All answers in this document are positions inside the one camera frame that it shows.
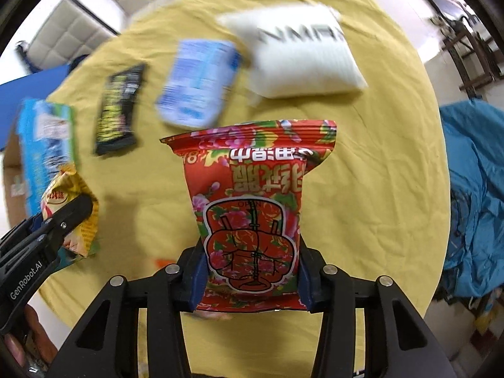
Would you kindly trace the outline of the person hand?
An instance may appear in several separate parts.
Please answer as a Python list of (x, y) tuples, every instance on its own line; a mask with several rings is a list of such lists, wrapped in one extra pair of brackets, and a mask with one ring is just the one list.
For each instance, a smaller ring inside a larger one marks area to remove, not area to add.
[[(37, 312), (30, 305), (27, 305), (24, 313), (27, 325), (32, 332), (35, 347), (37, 347), (41, 359), (47, 364), (51, 364), (58, 353), (57, 348), (47, 335), (43, 325), (40, 324)], [(22, 344), (11, 334), (6, 334), (3, 338), (3, 342), (18, 365), (24, 368), (26, 365), (26, 354)]]

